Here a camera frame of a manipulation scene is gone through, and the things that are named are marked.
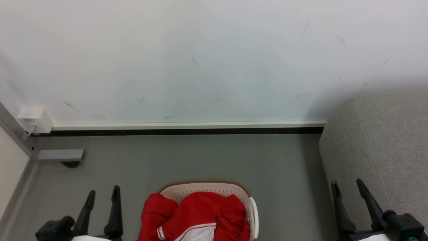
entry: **red jacket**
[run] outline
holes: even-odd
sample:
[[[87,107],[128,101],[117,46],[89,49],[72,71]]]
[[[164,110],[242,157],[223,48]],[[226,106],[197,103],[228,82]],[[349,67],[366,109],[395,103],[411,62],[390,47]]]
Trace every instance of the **red jacket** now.
[[[248,241],[246,215],[235,195],[192,193],[177,205],[154,193],[144,204],[137,241]]]

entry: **gray sofa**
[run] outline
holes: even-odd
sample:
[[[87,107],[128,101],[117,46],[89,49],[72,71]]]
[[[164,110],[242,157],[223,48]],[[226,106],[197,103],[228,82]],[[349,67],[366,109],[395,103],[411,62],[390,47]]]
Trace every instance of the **gray sofa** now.
[[[357,178],[384,211],[410,213],[428,227],[428,90],[348,101],[328,120],[320,153],[328,182],[339,184],[357,230],[371,224]]]

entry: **gray floor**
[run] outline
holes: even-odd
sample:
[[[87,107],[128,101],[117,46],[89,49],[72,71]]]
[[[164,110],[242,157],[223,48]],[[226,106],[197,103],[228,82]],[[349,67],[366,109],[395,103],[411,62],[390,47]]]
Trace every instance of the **gray floor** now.
[[[35,240],[48,220],[77,218],[96,190],[89,233],[102,234],[114,185],[121,187],[124,241],[135,240],[145,199],[172,181],[239,181],[259,208],[259,240],[336,237],[320,135],[113,136],[39,138],[42,149],[85,148],[76,169],[43,163],[12,228],[10,241]]]

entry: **electrical outlet box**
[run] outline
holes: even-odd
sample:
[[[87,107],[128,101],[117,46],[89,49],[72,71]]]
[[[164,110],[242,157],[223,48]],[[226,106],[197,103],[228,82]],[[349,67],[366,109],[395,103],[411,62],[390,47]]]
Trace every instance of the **electrical outlet box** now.
[[[49,133],[54,126],[54,122],[44,108],[23,107],[18,114],[17,120],[25,131],[30,132],[31,127],[36,129],[33,133]]]

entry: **white plastic basket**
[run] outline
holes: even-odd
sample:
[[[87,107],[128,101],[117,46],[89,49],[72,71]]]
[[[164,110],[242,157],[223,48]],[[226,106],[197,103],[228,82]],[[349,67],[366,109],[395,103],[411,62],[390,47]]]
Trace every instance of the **white plastic basket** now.
[[[227,197],[235,194],[247,210],[247,220],[250,224],[249,241],[257,241],[259,235],[259,213],[250,191],[242,184],[226,180],[189,180],[168,184],[158,193],[180,203],[185,197],[195,192],[212,192]]]

